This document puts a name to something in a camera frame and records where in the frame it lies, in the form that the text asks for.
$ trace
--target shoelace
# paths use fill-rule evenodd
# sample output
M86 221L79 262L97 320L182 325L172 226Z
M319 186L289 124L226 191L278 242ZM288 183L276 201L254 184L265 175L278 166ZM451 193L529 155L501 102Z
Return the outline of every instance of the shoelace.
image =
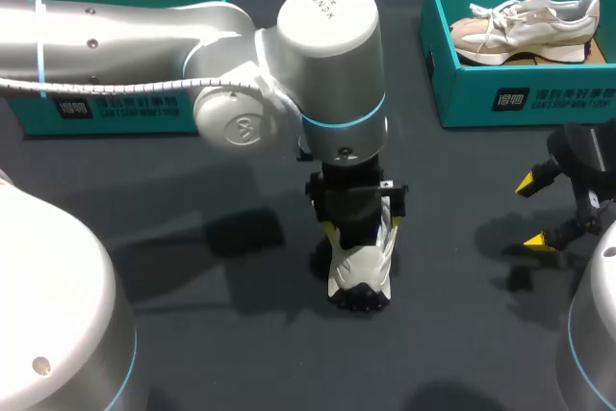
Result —
M485 43L490 38L494 27L502 29L507 33L507 26L509 22L513 21L526 21L526 18L520 18L518 16L518 9L520 8L520 2L517 0L508 0L495 7L494 9L484 9L476 4L471 4L471 12L475 18L486 18L488 20L488 29L485 32L485 39L477 48L476 53L479 54Z

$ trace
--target logo on box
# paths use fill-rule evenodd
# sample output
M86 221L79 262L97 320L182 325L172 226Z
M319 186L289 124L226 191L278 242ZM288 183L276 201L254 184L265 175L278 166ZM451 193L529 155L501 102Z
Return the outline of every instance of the logo on box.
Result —
M529 88L499 89L492 111L520 111L528 99Z
M62 119L92 119L92 111L86 98L54 98Z

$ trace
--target white sneaker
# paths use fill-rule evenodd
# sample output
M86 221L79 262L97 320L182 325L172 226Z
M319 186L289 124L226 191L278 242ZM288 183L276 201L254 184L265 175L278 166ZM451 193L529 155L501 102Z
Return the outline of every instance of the white sneaker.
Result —
M450 26L458 54L479 64L503 64L519 53L562 63L582 63L585 44L599 26L599 0L509 0Z
M380 310L392 298L389 272L398 223L392 218L389 197L381 201L381 226L374 245L342 249L340 231L329 222L323 224L332 247L327 294L341 308Z

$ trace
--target teal shoe box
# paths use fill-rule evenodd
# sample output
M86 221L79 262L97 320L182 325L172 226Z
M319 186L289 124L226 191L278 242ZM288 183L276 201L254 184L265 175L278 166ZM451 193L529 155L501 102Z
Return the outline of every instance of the teal shoe box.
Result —
M164 9L215 0L66 1ZM9 103L28 136L197 133L193 104L184 92L93 96L85 101L55 95L16 96Z
M469 4L507 0L423 0L420 36L444 127L599 123L616 116L616 0L601 1L595 41L605 64L464 66L449 25Z

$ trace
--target shoe heel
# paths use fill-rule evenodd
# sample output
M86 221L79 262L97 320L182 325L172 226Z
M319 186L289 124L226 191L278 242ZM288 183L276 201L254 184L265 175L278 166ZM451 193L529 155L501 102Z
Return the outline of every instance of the shoe heel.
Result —
M586 60L585 44L545 46L539 55L552 62L584 63Z

